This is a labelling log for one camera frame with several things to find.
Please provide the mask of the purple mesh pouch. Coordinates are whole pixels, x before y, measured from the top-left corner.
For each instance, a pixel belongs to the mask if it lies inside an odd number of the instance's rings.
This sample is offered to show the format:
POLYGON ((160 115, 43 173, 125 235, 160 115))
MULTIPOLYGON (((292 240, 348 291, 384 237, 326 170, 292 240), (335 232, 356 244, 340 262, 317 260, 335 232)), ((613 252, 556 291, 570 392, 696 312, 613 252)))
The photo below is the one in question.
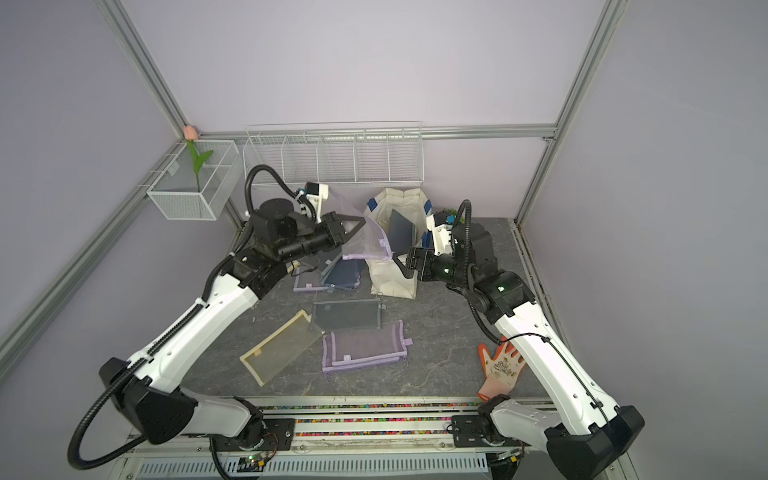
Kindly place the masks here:
POLYGON ((329 197, 323 203, 324 213, 334 211, 340 215, 361 217, 361 221, 345 221, 350 228, 360 225, 361 228, 342 247, 344 260, 390 260, 392 250, 384 229, 374 220, 363 215, 345 196, 336 189, 329 190, 329 197))

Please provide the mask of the dark grey mesh pouch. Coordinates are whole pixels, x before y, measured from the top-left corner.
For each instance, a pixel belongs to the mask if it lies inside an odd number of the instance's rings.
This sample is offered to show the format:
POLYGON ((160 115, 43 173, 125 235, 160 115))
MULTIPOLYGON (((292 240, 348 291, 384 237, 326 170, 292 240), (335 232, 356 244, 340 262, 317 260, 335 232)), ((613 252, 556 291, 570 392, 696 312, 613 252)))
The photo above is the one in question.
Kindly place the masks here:
POLYGON ((312 323, 323 332, 380 328, 381 313, 378 299, 318 302, 313 305, 312 323))

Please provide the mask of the blue grey mesh pouch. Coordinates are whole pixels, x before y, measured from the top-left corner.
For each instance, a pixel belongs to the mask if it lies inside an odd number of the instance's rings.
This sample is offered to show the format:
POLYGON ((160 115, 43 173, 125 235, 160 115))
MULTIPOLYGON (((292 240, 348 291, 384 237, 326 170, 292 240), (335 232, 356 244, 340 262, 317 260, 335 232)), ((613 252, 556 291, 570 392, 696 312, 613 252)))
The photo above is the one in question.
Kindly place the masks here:
POLYGON ((413 222, 398 210, 393 210, 389 224, 389 244, 393 255, 407 252, 416 243, 417 229, 413 222))

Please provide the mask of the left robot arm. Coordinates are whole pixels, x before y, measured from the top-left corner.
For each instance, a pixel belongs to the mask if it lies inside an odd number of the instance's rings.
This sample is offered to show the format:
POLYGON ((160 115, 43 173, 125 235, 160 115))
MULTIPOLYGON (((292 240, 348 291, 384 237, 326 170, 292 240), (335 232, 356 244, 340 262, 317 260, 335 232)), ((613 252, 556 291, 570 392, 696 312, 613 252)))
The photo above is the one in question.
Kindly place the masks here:
POLYGON ((179 435, 222 437, 245 451, 261 448, 269 433, 259 407, 238 396, 199 395, 183 389, 181 382, 228 326, 292 273, 299 259, 344 245, 364 224, 362 216, 335 211, 319 217, 303 215, 281 198, 268 200, 250 213, 236 247, 213 268, 192 306, 129 359, 112 358, 101 367, 105 390, 73 432, 67 449, 69 465, 93 469, 143 442, 159 445, 179 435), (107 402, 140 434, 87 460, 81 455, 82 442, 107 402))

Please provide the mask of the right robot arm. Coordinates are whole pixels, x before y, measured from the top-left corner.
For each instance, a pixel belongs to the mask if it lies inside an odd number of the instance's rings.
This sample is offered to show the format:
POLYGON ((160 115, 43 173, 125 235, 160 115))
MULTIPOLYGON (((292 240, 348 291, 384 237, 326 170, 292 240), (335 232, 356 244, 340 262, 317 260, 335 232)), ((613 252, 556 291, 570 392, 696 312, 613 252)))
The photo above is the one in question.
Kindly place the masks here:
POLYGON ((448 243, 440 250, 412 247, 393 259, 405 277, 442 282, 459 293, 484 334, 522 356, 556 409, 541 412, 497 394, 479 407, 475 438, 517 440, 546 452, 567 479, 596 478, 627 453, 645 426, 642 415, 619 405, 586 373, 521 277, 499 267, 482 226, 457 224, 448 243))

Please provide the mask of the grey mesh pouch by bag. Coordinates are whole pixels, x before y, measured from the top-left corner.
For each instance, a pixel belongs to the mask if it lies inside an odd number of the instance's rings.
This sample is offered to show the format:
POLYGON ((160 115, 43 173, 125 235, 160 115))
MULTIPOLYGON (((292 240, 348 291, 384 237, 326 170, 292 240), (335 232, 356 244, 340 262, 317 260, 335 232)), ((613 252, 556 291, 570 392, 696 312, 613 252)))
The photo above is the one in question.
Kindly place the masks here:
POLYGON ((324 278, 334 268, 341 257, 342 250, 338 247, 305 257, 302 260, 302 264, 309 267, 311 271, 317 273, 321 278, 324 278))

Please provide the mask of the dark blue mesh pouch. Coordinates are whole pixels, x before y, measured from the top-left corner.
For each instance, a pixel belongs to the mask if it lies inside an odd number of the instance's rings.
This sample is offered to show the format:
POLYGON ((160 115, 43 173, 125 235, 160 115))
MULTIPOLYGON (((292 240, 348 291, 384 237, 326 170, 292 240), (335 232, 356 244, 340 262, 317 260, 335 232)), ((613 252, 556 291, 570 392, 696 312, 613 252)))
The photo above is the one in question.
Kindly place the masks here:
POLYGON ((350 291, 357 288, 366 262, 361 259, 340 259, 322 279, 322 284, 331 289, 350 291))

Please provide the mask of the cream canvas tote bag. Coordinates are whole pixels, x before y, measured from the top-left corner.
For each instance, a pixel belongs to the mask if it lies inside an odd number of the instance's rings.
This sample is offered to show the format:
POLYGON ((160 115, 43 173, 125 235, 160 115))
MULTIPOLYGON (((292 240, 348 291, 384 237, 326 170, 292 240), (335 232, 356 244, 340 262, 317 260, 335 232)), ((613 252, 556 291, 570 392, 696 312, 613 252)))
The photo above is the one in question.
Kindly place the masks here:
POLYGON ((398 262, 405 263, 411 247, 431 245, 431 234, 426 226, 431 214, 432 203, 420 188, 385 188, 368 200, 364 215, 383 229, 390 250, 387 259, 367 260, 373 295, 416 298, 417 278, 407 278, 398 262))

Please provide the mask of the front left yellow mesh pouch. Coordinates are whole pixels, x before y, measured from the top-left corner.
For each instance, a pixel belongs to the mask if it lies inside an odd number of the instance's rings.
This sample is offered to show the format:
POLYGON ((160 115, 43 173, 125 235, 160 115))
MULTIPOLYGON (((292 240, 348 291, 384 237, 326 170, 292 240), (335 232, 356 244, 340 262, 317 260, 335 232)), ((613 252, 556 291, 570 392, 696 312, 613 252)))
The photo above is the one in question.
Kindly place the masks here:
POLYGON ((258 385, 264 387, 321 336, 322 331, 313 326, 312 317, 300 310, 239 359, 258 385))

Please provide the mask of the green plant in pot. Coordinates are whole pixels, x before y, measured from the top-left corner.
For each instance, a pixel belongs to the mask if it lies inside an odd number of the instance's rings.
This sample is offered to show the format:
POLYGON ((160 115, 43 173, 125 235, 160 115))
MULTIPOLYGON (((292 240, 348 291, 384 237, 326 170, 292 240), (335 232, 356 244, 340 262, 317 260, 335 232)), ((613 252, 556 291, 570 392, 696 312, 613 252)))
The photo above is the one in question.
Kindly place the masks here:
POLYGON ((458 209, 442 209, 433 214, 435 227, 453 227, 465 223, 465 212, 458 209))

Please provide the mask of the red patterned garden glove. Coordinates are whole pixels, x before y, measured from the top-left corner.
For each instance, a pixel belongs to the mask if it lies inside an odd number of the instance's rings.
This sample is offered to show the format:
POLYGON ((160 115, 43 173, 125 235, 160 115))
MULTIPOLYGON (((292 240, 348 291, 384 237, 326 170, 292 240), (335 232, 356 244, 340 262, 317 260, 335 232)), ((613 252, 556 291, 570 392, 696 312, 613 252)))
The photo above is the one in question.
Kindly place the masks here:
POLYGON ((527 366, 525 359, 511 342, 499 345, 494 354, 484 344, 479 345, 477 350, 485 375, 477 396, 490 400, 498 395, 508 395, 527 366))

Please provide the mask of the artificial pink tulip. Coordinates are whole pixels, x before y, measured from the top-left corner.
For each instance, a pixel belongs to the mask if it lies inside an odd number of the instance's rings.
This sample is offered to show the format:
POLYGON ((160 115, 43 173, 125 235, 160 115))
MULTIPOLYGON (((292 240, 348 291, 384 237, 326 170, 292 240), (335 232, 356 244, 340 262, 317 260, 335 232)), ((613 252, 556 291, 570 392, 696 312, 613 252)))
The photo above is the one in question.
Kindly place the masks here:
POLYGON ((192 158, 192 169, 195 176, 196 189, 198 192, 201 192, 202 187, 200 182, 200 171, 213 155, 213 151, 207 150, 201 152, 198 149, 196 141, 199 139, 199 133, 193 126, 186 125, 183 129, 183 133, 187 150, 189 151, 190 157, 192 158))

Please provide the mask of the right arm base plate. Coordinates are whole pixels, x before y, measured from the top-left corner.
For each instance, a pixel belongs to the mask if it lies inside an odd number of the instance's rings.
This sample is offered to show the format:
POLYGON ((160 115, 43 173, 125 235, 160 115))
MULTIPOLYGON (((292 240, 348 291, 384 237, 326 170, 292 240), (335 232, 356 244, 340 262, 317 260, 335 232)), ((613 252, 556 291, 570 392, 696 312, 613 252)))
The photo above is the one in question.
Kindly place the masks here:
POLYGON ((455 447, 519 447, 521 442, 511 437, 503 437, 495 430, 490 421, 477 414, 454 415, 446 427, 455 447))

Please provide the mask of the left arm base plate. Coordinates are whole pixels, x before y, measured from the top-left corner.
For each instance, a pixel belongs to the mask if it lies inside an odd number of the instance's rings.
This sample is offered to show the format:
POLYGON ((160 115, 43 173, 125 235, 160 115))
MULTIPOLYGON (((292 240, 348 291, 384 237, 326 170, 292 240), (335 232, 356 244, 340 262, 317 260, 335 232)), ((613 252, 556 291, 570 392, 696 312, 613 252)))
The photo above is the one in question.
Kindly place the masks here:
POLYGON ((291 448, 296 427, 294 418, 266 418, 249 423, 235 437, 211 435, 218 452, 287 451, 291 448))

